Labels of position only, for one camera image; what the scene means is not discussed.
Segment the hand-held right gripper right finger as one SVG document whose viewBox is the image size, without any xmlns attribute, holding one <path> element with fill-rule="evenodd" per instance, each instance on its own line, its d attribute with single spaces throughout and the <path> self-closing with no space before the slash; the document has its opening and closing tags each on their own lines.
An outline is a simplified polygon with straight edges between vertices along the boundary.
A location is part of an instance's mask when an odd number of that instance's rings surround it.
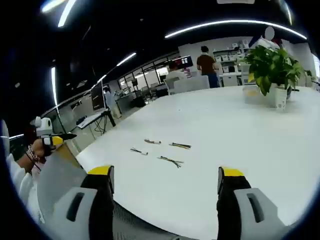
<svg viewBox="0 0 320 240">
<path fill-rule="evenodd" d="M 287 232 L 277 206 L 238 169 L 218 168 L 217 195 L 218 240 L 280 240 Z"/>
</svg>

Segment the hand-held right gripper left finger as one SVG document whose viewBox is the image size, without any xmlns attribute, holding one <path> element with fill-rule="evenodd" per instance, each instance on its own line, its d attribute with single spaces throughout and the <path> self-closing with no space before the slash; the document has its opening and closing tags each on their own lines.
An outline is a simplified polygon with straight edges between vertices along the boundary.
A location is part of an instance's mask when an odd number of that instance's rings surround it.
<svg viewBox="0 0 320 240">
<path fill-rule="evenodd" d="M 51 240 L 113 240 L 114 166 L 91 169 L 53 201 L 44 230 Z"/>
</svg>

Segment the person's left hand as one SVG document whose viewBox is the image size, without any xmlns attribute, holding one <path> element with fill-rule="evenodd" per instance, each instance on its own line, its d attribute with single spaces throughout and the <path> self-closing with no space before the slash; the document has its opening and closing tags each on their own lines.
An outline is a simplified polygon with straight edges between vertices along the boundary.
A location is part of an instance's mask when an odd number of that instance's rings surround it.
<svg viewBox="0 0 320 240">
<path fill-rule="evenodd" d="M 31 148 L 40 159 L 50 156 L 54 150 L 50 145 L 45 144 L 42 138 L 37 138 Z"/>
</svg>

